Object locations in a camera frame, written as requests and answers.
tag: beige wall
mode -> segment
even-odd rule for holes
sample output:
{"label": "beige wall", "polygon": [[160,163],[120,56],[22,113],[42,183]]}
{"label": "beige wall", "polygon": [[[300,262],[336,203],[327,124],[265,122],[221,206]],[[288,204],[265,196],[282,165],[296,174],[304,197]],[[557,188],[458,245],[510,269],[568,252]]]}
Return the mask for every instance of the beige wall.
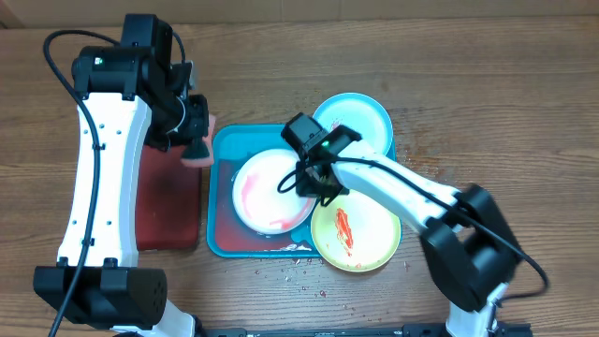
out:
{"label": "beige wall", "polygon": [[120,25],[131,12],[169,23],[588,15],[599,0],[0,0],[9,28]]}

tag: white plate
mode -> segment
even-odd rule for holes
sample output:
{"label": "white plate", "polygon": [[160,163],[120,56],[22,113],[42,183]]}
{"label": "white plate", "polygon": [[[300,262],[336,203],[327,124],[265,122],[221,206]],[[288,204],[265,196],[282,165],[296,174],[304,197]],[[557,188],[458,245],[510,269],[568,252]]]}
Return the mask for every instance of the white plate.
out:
{"label": "white plate", "polygon": [[391,119],[372,97],[357,93],[335,95],[316,109],[314,119],[329,132],[338,125],[357,131],[380,154],[387,154],[391,148]]}
{"label": "white plate", "polygon": [[314,198],[298,197],[295,189],[277,192],[277,185],[298,160],[293,151],[275,149],[256,154],[241,167],[233,183],[233,206],[246,226],[264,234],[281,234],[310,215]]}

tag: sponge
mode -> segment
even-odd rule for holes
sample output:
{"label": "sponge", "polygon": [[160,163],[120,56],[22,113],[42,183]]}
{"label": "sponge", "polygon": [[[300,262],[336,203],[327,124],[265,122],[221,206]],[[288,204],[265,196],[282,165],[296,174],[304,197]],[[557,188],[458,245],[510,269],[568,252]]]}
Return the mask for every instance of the sponge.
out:
{"label": "sponge", "polygon": [[208,136],[202,140],[194,140],[189,144],[181,155],[181,162],[189,168],[207,168],[214,164],[214,152],[212,150],[212,134],[216,117],[208,116]]}

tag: robotic arm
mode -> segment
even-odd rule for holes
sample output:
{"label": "robotic arm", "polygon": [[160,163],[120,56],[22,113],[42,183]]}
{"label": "robotic arm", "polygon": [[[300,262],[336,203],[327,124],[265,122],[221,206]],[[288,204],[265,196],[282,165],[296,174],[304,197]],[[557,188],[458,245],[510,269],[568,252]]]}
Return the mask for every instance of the robotic arm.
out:
{"label": "robotic arm", "polygon": [[99,330],[190,337],[199,321],[167,299],[162,270],[137,268],[135,205],[143,145],[186,146],[183,161],[210,155],[209,115],[195,86],[192,62],[171,63],[172,28],[154,15],[127,15],[121,42],[85,47],[74,61],[71,87],[49,54],[52,70],[79,104],[80,153],[75,196],[56,267],[36,267],[34,290],[62,317]]}
{"label": "robotic arm", "polygon": [[[302,113],[285,125],[285,141],[299,162],[279,184],[328,205],[348,189],[357,190],[398,215],[420,238],[432,280],[451,301],[446,332],[488,336],[496,328],[495,306],[520,261],[527,256],[491,195],[472,185],[460,192],[427,180],[376,153],[361,136],[339,126],[330,133]],[[283,190],[285,181],[296,184]],[[456,233],[475,227],[464,243]]]}

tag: wooden table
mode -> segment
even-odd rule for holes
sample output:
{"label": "wooden table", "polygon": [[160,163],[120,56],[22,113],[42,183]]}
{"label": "wooden table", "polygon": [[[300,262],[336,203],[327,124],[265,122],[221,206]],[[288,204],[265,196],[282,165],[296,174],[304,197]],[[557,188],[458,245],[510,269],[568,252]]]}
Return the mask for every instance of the wooden table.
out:
{"label": "wooden table", "polygon": [[[95,29],[118,38],[120,28]],[[176,26],[218,117],[282,123],[342,92],[391,115],[400,163],[442,183],[477,182],[496,197],[549,293],[510,302],[502,320],[542,336],[599,329],[599,20],[596,17]],[[32,290],[52,265],[73,197],[75,104],[41,54],[50,30],[0,32],[0,334],[44,335],[54,310]],[[68,71],[86,37],[52,46]],[[442,322],[448,302],[416,236],[380,271],[349,275],[318,259],[224,259],[196,250],[142,253],[169,294],[209,328],[391,327]],[[540,286],[521,265],[511,292]],[[319,295],[326,292],[326,297]],[[65,323],[60,334],[86,327]],[[108,336],[89,332],[89,336]]]}

